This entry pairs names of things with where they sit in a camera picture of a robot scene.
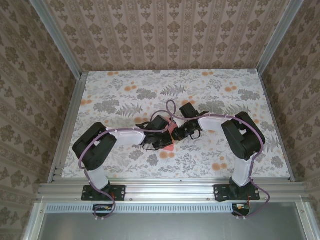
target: metal bracket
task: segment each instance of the metal bracket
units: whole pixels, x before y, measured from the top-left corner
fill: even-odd
[[[115,201],[124,201],[126,196],[126,186],[125,185],[111,185],[109,190],[109,195],[113,197]],[[109,201],[110,199],[95,191],[91,185],[85,185],[83,187],[82,201]]]
[[[230,184],[218,184],[213,185],[213,193],[214,198],[217,202],[224,202],[224,201],[247,201],[248,198],[250,200],[260,200],[259,190],[253,186],[248,185],[245,189],[245,194],[241,194],[238,197],[235,197],[230,189]]]

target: red object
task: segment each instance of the red object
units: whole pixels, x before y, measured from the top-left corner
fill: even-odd
[[[174,129],[178,127],[178,125],[176,123],[172,124],[171,127],[169,127],[169,132],[170,134],[174,131]],[[172,138],[172,144],[170,146],[166,146],[165,148],[163,148],[163,150],[166,151],[173,151],[175,149],[175,140]]]

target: table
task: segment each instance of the table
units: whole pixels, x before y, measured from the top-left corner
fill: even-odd
[[[133,127],[165,109],[170,99],[178,108],[190,102],[199,112],[248,112],[266,138],[253,177],[290,177],[285,150],[256,69],[89,72],[62,177],[85,177],[72,146],[92,124]],[[235,159],[225,136],[208,131],[199,139],[176,142],[173,151],[115,147],[103,166],[109,178],[229,178]]]

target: wall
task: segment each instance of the wall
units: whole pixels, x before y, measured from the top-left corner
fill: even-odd
[[[75,79],[27,0],[0,1],[0,239],[19,239],[47,181]]]
[[[294,175],[320,223],[320,1],[305,0],[262,75]]]
[[[44,0],[83,71],[256,68],[289,0]]]

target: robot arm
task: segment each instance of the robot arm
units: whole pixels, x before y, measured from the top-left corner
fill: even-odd
[[[204,111],[199,113],[194,109],[191,103],[187,103],[179,109],[185,119],[200,117],[208,112]],[[253,120],[246,112],[241,112],[235,116],[238,119],[248,123],[253,127],[263,143],[266,142],[265,137],[258,129]],[[164,148],[171,145],[172,138],[175,141],[181,141],[187,137],[195,135],[198,132],[198,138],[201,136],[201,131],[216,131],[217,133],[224,133],[232,152],[238,158],[235,161],[234,172],[230,179],[229,192],[224,196],[234,196],[235,199],[242,197],[248,198],[246,189],[250,186],[250,167],[252,163],[252,156],[261,149],[258,137],[253,133],[250,128],[244,124],[239,123],[234,119],[204,116],[199,119],[181,121],[174,119],[178,127],[176,127],[170,134],[169,131],[164,132],[142,132],[143,130],[164,130],[169,122],[162,116],[158,115],[152,122],[145,122],[137,124],[128,131],[115,131],[104,135],[98,144],[94,144],[89,151],[85,154],[82,162],[92,183],[104,192],[108,192],[110,183],[105,176],[103,163],[108,157],[113,147],[123,145],[142,145],[151,144],[154,150]],[[107,131],[102,123],[95,123],[72,147],[73,151],[78,158],[82,155],[86,147],[101,133]]]
[[[152,122],[137,124],[127,131],[114,131],[107,133],[99,139],[99,142],[92,145],[85,153],[82,163],[84,164],[91,182],[103,192],[108,192],[110,182],[105,175],[103,163],[113,147],[125,145],[152,145],[154,150],[165,148],[173,144],[169,131],[164,132],[143,132],[141,130],[163,130],[169,122],[158,115]],[[87,146],[100,134],[109,130],[101,122],[93,124],[73,145],[72,150],[78,159]]]

